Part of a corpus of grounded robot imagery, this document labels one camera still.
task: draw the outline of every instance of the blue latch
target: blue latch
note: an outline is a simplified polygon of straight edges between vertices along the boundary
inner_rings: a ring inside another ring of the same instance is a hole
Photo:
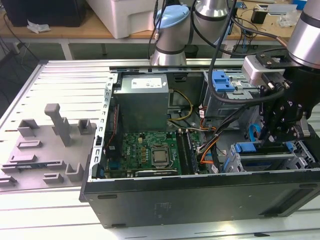
[[[294,145],[292,144],[291,141],[286,141],[285,145],[287,146],[287,148],[289,149],[289,151],[292,153],[295,150]]]
[[[230,78],[224,71],[214,71],[212,73],[212,83],[216,92],[234,92],[235,87],[231,85]]]
[[[252,142],[237,143],[235,145],[235,150],[237,153],[249,153],[257,151],[255,145]]]

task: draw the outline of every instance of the orange wire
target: orange wire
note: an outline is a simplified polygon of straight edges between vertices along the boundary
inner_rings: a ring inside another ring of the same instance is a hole
[[[217,140],[215,140],[213,143],[211,143],[211,145],[204,151],[202,157],[201,157],[201,160],[200,160],[200,164],[203,164],[203,163],[208,163],[208,161],[204,161],[205,157],[206,157],[206,154],[207,152],[209,152],[210,148],[212,148],[213,145],[216,144],[216,142],[219,140],[219,138]]]
[[[208,130],[209,128],[208,127],[204,127],[202,124],[203,124],[203,122],[204,122],[204,119],[203,118],[201,118],[201,120],[200,120],[200,128],[202,129],[202,130]]]

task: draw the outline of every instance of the table leg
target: table leg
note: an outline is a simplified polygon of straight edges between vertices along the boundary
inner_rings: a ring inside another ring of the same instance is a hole
[[[64,57],[65,57],[65,60],[74,60],[74,56],[70,50],[70,47],[69,47],[69,43],[67,42],[61,42],[61,47],[62,47],[62,50],[63,50],[63,54],[64,54]]]
[[[224,50],[226,50],[226,51],[229,51],[229,52],[232,52],[232,50],[234,49],[234,44],[233,43],[231,43],[231,44],[225,44],[224,45]],[[231,55],[229,55],[229,54],[226,54],[226,53],[223,53],[222,54],[222,58],[223,59],[229,59],[229,58],[231,58]]]
[[[107,55],[107,47],[105,43],[101,43],[102,55]]]

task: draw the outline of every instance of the black computer case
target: black computer case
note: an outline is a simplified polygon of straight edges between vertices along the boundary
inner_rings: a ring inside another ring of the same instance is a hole
[[[49,26],[79,27],[86,16],[85,0],[2,0],[15,27],[28,21]]]

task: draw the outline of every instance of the blue drive bracket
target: blue drive bracket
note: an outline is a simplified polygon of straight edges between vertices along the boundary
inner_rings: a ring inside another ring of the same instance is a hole
[[[257,151],[255,145],[252,142],[237,143],[234,147],[237,153],[250,153]]]
[[[212,72],[212,83],[217,93],[221,92],[234,92],[236,89],[230,83],[230,78],[224,71]]]

